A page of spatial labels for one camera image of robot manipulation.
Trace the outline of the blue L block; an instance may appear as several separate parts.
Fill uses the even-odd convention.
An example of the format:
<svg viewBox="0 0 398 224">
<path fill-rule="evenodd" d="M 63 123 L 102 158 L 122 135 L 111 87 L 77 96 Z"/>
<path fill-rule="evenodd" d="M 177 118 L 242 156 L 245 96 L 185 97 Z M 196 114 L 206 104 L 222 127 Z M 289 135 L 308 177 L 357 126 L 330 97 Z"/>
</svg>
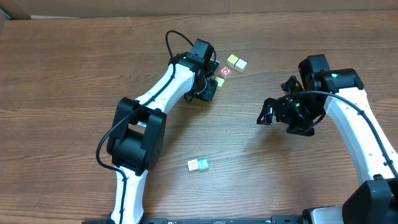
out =
<svg viewBox="0 0 398 224">
<path fill-rule="evenodd" d="M 199 168 L 199 171 L 208 170 L 210 168 L 208 159 L 199 159 L 198 160 L 198 168 Z"/>
</svg>

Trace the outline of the white W block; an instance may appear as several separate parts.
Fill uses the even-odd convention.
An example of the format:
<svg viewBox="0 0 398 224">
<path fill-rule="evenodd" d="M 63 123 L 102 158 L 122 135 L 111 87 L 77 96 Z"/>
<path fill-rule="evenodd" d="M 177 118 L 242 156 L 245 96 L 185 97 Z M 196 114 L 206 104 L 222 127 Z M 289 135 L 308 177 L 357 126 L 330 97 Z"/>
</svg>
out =
<svg viewBox="0 0 398 224">
<path fill-rule="evenodd" d="M 198 160 L 193 159 L 187 162 L 188 171 L 193 172 L 199 170 Z"/>
</svg>

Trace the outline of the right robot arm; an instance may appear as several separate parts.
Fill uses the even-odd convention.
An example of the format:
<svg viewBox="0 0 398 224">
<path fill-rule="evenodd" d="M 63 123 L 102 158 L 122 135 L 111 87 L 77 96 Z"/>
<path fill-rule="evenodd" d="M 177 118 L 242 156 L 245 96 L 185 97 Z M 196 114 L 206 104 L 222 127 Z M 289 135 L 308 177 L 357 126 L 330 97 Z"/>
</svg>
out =
<svg viewBox="0 0 398 224">
<path fill-rule="evenodd" d="M 397 223 L 397 152 L 368 102 L 364 83 L 352 68 L 332 70 L 325 55 L 298 65 L 300 78 L 281 85 L 286 93 L 264 101 L 257 123 L 285 123 L 287 133 L 313 136 L 329 116 L 352 158 L 359 187 L 337 206 L 307 208 L 283 223 Z"/>
</svg>

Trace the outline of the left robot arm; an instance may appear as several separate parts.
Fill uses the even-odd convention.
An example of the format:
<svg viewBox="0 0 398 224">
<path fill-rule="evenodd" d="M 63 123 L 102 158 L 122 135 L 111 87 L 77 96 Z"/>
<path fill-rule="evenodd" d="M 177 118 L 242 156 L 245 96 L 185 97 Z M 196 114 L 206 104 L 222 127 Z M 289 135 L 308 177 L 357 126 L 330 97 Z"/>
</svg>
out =
<svg viewBox="0 0 398 224">
<path fill-rule="evenodd" d="M 105 135 L 117 188 L 108 223 L 139 223 L 148 172 L 163 148 L 167 115 L 184 95 L 211 101 L 217 87 L 212 78 L 220 63 L 185 52 L 170 59 L 163 77 L 146 93 L 117 105 Z"/>
</svg>

